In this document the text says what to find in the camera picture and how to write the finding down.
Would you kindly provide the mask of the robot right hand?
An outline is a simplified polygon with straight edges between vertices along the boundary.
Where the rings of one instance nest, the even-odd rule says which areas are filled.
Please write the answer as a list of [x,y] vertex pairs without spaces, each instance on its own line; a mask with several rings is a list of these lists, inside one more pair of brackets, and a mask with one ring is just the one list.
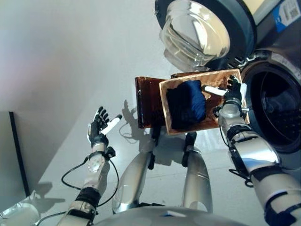
[[202,90],[206,93],[224,97],[225,100],[236,98],[240,101],[240,103],[243,103],[246,97],[247,85],[239,82],[238,78],[236,78],[234,75],[231,75],[227,81],[226,89],[204,85]]

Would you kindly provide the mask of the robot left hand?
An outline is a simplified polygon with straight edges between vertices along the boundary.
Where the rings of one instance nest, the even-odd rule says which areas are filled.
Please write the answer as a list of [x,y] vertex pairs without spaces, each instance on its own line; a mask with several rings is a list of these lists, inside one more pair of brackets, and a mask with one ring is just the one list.
[[103,106],[100,106],[87,129],[87,138],[91,147],[93,148],[96,144],[108,146],[109,140],[106,135],[121,121],[121,119],[122,115],[118,114],[110,120],[107,110]]

